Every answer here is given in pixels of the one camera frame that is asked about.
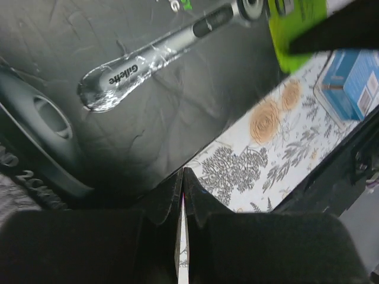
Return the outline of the right blue razor blister pack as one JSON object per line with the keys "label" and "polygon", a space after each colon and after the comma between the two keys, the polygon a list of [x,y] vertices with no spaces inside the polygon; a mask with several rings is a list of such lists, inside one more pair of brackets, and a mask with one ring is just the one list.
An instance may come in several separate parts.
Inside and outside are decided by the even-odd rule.
{"label": "right blue razor blister pack", "polygon": [[364,120],[378,105],[378,51],[332,52],[314,95],[340,129]]}

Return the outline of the floral tablecloth mat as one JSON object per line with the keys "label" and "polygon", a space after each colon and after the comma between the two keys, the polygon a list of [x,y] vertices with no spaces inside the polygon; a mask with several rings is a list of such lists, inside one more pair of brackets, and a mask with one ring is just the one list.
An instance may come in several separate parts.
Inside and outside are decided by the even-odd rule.
{"label": "floral tablecloth mat", "polygon": [[188,163],[228,208],[274,209],[357,128],[339,128],[314,96],[327,60],[311,58]]}

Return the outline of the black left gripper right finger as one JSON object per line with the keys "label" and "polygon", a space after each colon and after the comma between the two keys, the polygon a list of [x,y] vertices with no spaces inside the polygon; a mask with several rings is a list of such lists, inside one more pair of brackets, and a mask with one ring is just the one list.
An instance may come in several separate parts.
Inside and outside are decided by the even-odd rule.
{"label": "black left gripper right finger", "polygon": [[194,171],[184,169],[190,283],[235,283],[232,261],[235,214],[210,194]]}

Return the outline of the black green Gillette razor box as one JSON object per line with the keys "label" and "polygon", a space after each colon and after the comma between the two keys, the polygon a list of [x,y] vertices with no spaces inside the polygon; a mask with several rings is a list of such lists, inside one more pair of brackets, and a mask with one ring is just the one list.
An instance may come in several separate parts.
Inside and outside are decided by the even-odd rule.
{"label": "black green Gillette razor box", "polygon": [[140,196],[293,65],[325,1],[2,1],[1,173],[43,207]]}

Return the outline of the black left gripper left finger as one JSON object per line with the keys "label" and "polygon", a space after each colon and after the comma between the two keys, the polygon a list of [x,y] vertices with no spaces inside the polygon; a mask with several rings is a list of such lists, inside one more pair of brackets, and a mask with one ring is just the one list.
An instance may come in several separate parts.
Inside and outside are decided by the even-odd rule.
{"label": "black left gripper left finger", "polygon": [[151,190],[133,209],[143,214],[134,262],[136,283],[178,283],[182,170]]}

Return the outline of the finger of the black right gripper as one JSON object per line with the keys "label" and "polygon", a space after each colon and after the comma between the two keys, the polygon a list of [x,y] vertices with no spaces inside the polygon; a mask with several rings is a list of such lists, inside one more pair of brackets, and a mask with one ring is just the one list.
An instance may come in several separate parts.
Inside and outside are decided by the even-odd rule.
{"label": "finger of the black right gripper", "polygon": [[378,50],[378,1],[352,1],[289,44],[290,55],[337,49]]}

